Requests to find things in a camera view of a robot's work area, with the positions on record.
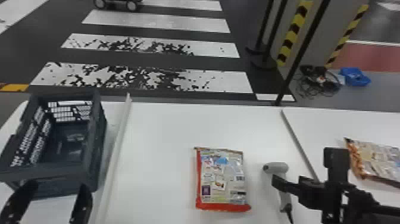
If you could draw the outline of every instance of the yellow black striped pole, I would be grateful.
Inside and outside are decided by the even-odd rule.
[[[336,58],[339,56],[340,51],[345,46],[346,42],[349,40],[351,33],[355,30],[358,23],[361,21],[361,18],[363,17],[364,13],[367,11],[368,7],[369,7],[369,5],[367,5],[367,4],[362,5],[359,8],[359,10],[357,11],[357,15],[355,16],[353,21],[351,21],[350,25],[346,29],[346,33],[340,39],[339,43],[337,44],[337,47],[335,48],[335,51],[329,57],[329,60],[325,65],[325,67],[327,69],[332,66],[333,62],[335,62]]]
[[[293,45],[297,42],[299,32],[305,23],[305,18],[312,5],[313,1],[301,1],[297,7],[295,17],[293,18],[292,24],[290,25],[289,31],[286,34],[285,41],[283,42],[276,60],[278,66],[284,66],[286,64],[286,60],[290,56]]]
[[[24,92],[28,86],[28,84],[0,83],[0,92]]]

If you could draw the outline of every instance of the crosswalk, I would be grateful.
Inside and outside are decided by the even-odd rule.
[[[9,0],[1,3],[0,34],[48,0]]]
[[[219,1],[144,0],[147,5],[190,10],[221,11]],[[132,27],[187,32],[225,33],[230,30],[223,18],[192,17],[125,11],[92,10],[82,24],[104,27]],[[197,57],[240,58],[232,42],[194,41],[142,36],[72,33],[61,49],[76,51],[130,52],[132,54],[179,55]],[[143,67],[127,64],[86,64],[79,61],[48,62],[30,85],[91,86],[186,92],[230,92],[252,94],[244,71],[199,70],[191,68]]]
[[[36,7],[46,1],[64,2],[32,1]],[[80,24],[74,20],[70,33],[60,36],[56,57],[40,64],[43,67],[35,72],[30,88],[97,87],[275,99],[276,94],[254,92],[219,1],[143,0],[141,4],[137,13],[87,5],[76,14]],[[291,95],[285,100],[294,101]]]

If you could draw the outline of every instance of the chip bag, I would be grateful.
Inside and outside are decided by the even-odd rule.
[[[354,174],[400,188],[400,149],[345,138]]]
[[[197,166],[196,208],[214,211],[248,211],[243,153],[195,148]]]

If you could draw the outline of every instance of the red snack package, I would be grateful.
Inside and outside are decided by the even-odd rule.
[[[232,212],[250,210],[246,201],[243,153],[210,148],[195,150],[196,208]]]

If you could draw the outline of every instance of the stanchion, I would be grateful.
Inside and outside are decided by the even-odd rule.
[[[314,37],[315,31],[317,30],[318,26],[321,23],[322,17],[324,16],[325,11],[328,8],[330,1],[331,0],[323,0],[322,1],[321,5],[317,11],[317,14],[315,15],[314,21],[312,21],[311,27],[310,27],[307,35],[305,36],[304,42],[300,47],[299,53],[297,54],[295,61],[293,62],[293,65],[290,68],[289,73],[287,74],[287,78],[285,79],[285,82],[280,90],[280,93],[279,93],[278,97],[276,98],[275,102],[273,102],[273,105],[280,106],[280,104],[282,102],[282,98],[289,88],[289,84],[292,81],[292,79],[297,71],[297,68],[300,65],[301,60],[303,59],[305,51],[307,50],[308,46],[311,43],[311,40]]]
[[[280,21],[282,20],[283,13],[285,12],[287,4],[288,0],[281,0],[279,10],[275,18],[274,26],[272,27],[270,38],[267,42],[267,46],[265,47],[265,52],[263,53],[262,57],[257,57],[251,60],[251,64],[258,69],[272,70],[277,67],[276,61],[273,58],[271,58],[271,47],[272,44],[274,44],[276,33],[278,31],[279,24]]]
[[[265,29],[267,28],[268,19],[270,18],[273,4],[274,4],[274,0],[268,1],[267,9],[265,10],[264,18],[262,19],[261,28],[260,28],[260,32],[258,33],[257,40],[255,41],[255,43],[251,42],[248,44],[248,46],[246,46],[246,50],[250,54],[258,55],[258,54],[262,54],[265,51],[263,49],[263,46],[261,46],[261,45],[263,43]]]

